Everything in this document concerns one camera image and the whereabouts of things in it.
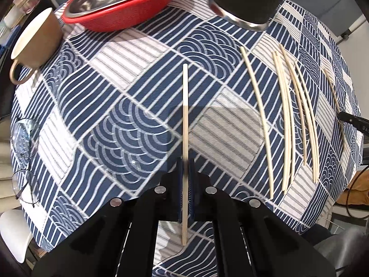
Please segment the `mug handle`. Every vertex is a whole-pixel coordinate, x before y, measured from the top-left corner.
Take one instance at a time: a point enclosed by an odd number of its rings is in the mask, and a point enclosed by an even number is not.
[[[10,81],[12,82],[12,84],[15,84],[15,85],[20,85],[20,84],[25,83],[29,78],[31,78],[33,73],[36,71],[36,69],[31,69],[28,75],[25,76],[22,80],[16,80],[14,78],[14,70],[17,67],[18,63],[19,61],[15,59],[12,66],[10,67],[10,72],[9,72]]]

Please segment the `white chair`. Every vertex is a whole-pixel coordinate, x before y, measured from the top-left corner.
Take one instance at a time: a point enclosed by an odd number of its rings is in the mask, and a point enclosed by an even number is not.
[[[33,237],[23,212],[17,209],[4,212],[0,216],[0,234],[14,258],[23,263]]]

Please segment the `table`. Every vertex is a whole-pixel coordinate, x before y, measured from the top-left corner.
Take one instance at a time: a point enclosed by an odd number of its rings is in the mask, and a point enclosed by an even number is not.
[[[361,163],[363,136],[350,125],[343,149],[335,104],[323,69],[334,76],[341,109],[360,115],[349,71],[328,29],[289,0],[265,32],[238,28],[215,16],[207,0],[172,0],[134,28],[94,33],[63,25],[64,40],[49,62],[18,86],[12,120],[32,117],[41,127],[32,171],[40,202],[23,203],[36,242],[52,250],[112,197],[132,199],[158,184],[182,154],[182,65],[189,65],[190,154],[200,172],[232,197],[257,196],[296,232],[326,213]],[[65,5],[56,14],[60,17]],[[312,182],[311,147],[302,163],[300,115],[295,118],[295,181],[281,192],[284,131],[272,51],[282,43],[297,59],[317,122],[320,181]],[[259,111],[239,47],[250,51],[268,121],[274,167],[269,200]],[[23,70],[21,77],[27,73]],[[22,162],[12,154],[14,169]],[[155,276],[213,276],[211,223],[160,222]]]

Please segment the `red basket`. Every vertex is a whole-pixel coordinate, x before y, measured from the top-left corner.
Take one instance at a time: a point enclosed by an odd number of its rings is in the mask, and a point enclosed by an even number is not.
[[[62,19],[67,24],[79,23],[96,32],[111,32],[142,23],[158,14],[170,0],[128,0],[78,18]]]

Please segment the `metal ring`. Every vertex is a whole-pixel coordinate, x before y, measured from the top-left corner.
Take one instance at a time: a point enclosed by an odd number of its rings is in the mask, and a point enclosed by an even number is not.
[[[214,0],[208,0],[208,5],[210,9],[217,15],[220,16],[222,19],[225,19],[226,21],[247,29],[251,31],[265,31],[269,27],[269,21],[267,21],[264,24],[255,24],[250,23],[247,21],[244,21],[236,16],[234,16],[232,13],[229,13],[228,11],[224,10],[222,7],[220,7]]]
[[[162,185],[159,185],[158,187],[156,187],[155,189],[154,189],[154,191],[156,192],[156,193],[165,193],[165,191],[166,191],[167,189],[164,187],[164,186],[162,186]]]
[[[110,205],[112,207],[117,207],[122,204],[122,200],[120,198],[113,198],[110,200]]]
[[[251,199],[249,204],[251,207],[258,208],[261,205],[261,202],[258,199]]]
[[[205,191],[211,195],[215,194],[217,192],[217,189],[215,187],[207,187]]]

